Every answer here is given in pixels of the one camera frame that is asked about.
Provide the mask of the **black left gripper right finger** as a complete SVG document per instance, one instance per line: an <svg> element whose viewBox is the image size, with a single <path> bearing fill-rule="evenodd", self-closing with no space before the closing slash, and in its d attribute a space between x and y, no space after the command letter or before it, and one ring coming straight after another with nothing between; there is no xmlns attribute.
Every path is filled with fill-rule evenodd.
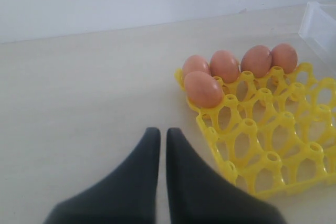
<svg viewBox="0 0 336 224"><path fill-rule="evenodd" d="M167 131L166 182L171 223L286 223L276 207L210 168L179 128Z"/></svg>

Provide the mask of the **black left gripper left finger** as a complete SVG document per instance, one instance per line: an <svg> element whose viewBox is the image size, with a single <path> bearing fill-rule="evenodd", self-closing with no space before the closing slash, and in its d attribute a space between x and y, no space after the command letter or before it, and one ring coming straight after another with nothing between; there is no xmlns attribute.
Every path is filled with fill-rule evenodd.
<svg viewBox="0 0 336 224"><path fill-rule="evenodd" d="M55 206L45 223L155 223L160 130L149 127L106 178Z"/></svg>

